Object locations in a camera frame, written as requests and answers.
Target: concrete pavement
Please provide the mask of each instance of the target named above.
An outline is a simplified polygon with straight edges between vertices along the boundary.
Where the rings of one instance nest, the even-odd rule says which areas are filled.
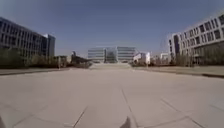
[[[101,66],[0,76],[2,122],[6,128],[224,126],[223,79]]]

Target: paving tile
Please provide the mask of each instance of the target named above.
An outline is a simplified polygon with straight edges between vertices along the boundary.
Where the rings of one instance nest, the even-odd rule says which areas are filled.
[[[128,101],[139,127],[152,127],[184,117],[159,99],[136,96]]]
[[[86,108],[86,103],[80,100],[64,100],[50,105],[35,116],[48,121],[58,122],[66,126],[74,126]]]
[[[160,126],[154,127],[154,128],[201,128],[197,124],[195,124],[190,119],[183,119],[176,122],[171,122],[167,124],[161,124]]]
[[[0,116],[6,128],[13,128],[15,124],[27,118],[29,114],[7,107],[0,110]]]
[[[102,92],[105,93],[103,97],[100,93],[96,96],[97,100],[89,104],[77,128],[120,128],[127,118],[131,128],[136,127],[120,90]]]
[[[65,127],[62,124],[52,123],[31,117],[17,124],[16,126],[14,126],[14,128],[72,128],[72,127]]]
[[[213,106],[222,109],[224,111],[224,101],[218,101],[216,103],[213,104]]]
[[[0,104],[0,110],[3,109],[5,107],[5,105]]]
[[[215,107],[203,107],[189,112],[188,116],[204,128],[223,128],[224,111]]]
[[[169,95],[163,98],[181,112],[198,110],[204,106],[208,106],[216,101],[215,95],[204,91],[188,91],[174,95]]]

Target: building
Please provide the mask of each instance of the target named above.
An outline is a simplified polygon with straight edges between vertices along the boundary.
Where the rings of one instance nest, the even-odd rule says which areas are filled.
[[[146,53],[137,53],[133,60],[136,64],[146,64]]]
[[[58,63],[58,66],[64,68],[67,66],[67,56],[55,56],[54,60]]]
[[[0,17],[0,48],[17,50],[26,62],[34,55],[54,56],[55,38]]]
[[[160,54],[160,65],[169,65],[169,60],[170,56],[169,53],[161,53]]]
[[[134,47],[98,47],[88,50],[88,59],[101,63],[131,62],[134,54]]]
[[[118,62],[132,62],[135,55],[134,47],[117,47]]]
[[[106,49],[105,48],[91,48],[88,50],[88,59],[93,62],[105,62]]]
[[[170,54],[171,60],[173,61],[175,60],[176,56],[180,54],[179,34],[180,33],[174,33],[168,36],[169,54]]]
[[[192,58],[196,64],[203,63],[205,51],[214,52],[224,48],[224,12],[215,14],[186,30],[168,37],[169,52]]]

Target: office building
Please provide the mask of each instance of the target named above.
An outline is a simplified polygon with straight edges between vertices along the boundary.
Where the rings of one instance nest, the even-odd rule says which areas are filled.
[[[93,62],[104,63],[105,55],[106,55],[105,48],[98,47],[98,48],[91,48],[88,50],[88,59],[92,60]]]
[[[26,62],[34,55],[54,56],[55,38],[0,17],[0,48],[17,50]]]
[[[224,48],[224,12],[213,15],[188,29],[168,37],[169,52],[193,58],[194,63],[203,63],[205,51]]]
[[[134,47],[98,47],[88,50],[88,59],[101,63],[132,62],[134,54]]]
[[[136,64],[146,64],[146,53],[143,53],[143,52],[137,53],[133,57],[133,61]]]
[[[135,55],[134,47],[117,47],[117,61],[118,62],[131,62]]]

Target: white building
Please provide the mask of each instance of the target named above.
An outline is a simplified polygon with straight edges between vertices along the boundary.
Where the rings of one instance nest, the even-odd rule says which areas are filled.
[[[168,37],[169,53],[189,55],[200,63],[205,50],[224,47],[224,12],[213,15],[186,30]]]

